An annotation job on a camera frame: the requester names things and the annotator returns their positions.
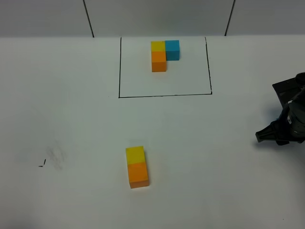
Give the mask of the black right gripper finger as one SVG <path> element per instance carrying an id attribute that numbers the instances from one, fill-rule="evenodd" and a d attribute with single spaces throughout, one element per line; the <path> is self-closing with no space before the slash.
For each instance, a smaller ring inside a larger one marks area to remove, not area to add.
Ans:
<path id="1" fill-rule="evenodd" d="M 266 128 L 264 128 L 261 131 L 258 131 L 255 133 L 256 139 L 258 143 L 262 141 L 277 141 L 277 130 L 276 125 L 278 121 L 272 121 L 270 125 L 268 125 Z"/>

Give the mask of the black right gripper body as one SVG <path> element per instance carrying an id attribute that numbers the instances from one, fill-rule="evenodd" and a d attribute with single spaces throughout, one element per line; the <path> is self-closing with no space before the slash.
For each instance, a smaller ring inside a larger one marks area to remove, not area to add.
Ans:
<path id="1" fill-rule="evenodd" d="M 303 143 L 305 141 L 305 96 L 295 95 L 288 100 L 288 96 L 279 95 L 283 107 L 279 121 L 278 145 L 287 145 L 290 142 Z"/>

